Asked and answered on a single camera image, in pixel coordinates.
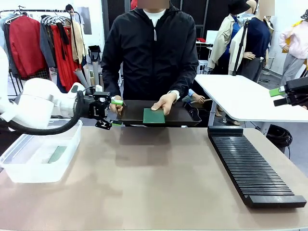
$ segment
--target table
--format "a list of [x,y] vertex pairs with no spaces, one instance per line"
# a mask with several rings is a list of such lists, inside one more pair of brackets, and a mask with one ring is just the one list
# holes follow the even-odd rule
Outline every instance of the table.
[[211,52],[213,50],[213,47],[207,47],[210,51],[208,52],[208,61],[210,61],[210,57],[211,57]]
[[[259,131],[245,136],[297,195],[308,179]],[[308,206],[253,210],[238,195],[204,128],[83,127],[58,183],[0,174],[0,229],[268,230],[308,227]]]
[[237,121],[263,122],[261,131],[267,134],[271,122],[308,122],[308,111],[300,106],[275,107],[265,87],[243,77],[228,75],[197,75],[195,80],[213,100],[209,125],[213,125],[217,104]]
[[208,59],[210,58],[211,51],[213,50],[213,44],[208,43],[208,42],[196,41],[196,46],[197,46],[197,47],[200,47],[200,50],[201,50],[201,47],[206,47],[206,48],[208,48],[208,49],[210,50],[210,51],[209,51],[209,55],[208,55]]

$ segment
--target jacket zipper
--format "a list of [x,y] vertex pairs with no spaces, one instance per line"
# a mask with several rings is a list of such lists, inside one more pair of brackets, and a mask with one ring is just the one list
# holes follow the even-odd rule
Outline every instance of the jacket zipper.
[[153,28],[154,28],[154,40],[152,42],[152,77],[150,81],[151,84],[155,76],[155,47],[156,47],[156,42],[157,42],[156,27],[153,25]]
[[157,41],[156,28],[154,27],[154,41]]

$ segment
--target robotic arm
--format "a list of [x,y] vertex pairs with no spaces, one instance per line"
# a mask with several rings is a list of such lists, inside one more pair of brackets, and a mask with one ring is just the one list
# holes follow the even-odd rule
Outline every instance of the robotic arm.
[[[30,135],[54,135],[74,126],[80,117],[96,119],[96,127],[109,130],[113,121],[107,121],[107,107],[116,101],[101,86],[91,87],[91,95],[75,83],[67,94],[59,91],[49,80],[34,78],[25,83],[19,104],[11,103],[7,97],[9,63],[0,47],[0,124]],[[46,129],[51,116],[71,117],[61,128]]]

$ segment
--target black slotted holder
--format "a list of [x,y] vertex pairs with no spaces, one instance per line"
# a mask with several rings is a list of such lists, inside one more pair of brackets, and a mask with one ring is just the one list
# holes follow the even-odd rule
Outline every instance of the black slotted holder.
[[242,128],[209,127],[211,140],[244,204],[251,208],[300,208],[296,196],[243,134]]

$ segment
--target transparent plastic container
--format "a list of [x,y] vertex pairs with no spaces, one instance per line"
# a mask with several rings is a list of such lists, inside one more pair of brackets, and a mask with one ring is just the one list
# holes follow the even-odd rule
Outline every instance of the transparent plastic container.
[[[48,128],[66,124],[67,119],[52,119]],[[21,135],[0,157],[0,166],[16,183],[59,181],[69,166],[80,142],[82,122],[65,133],[52,136]]]

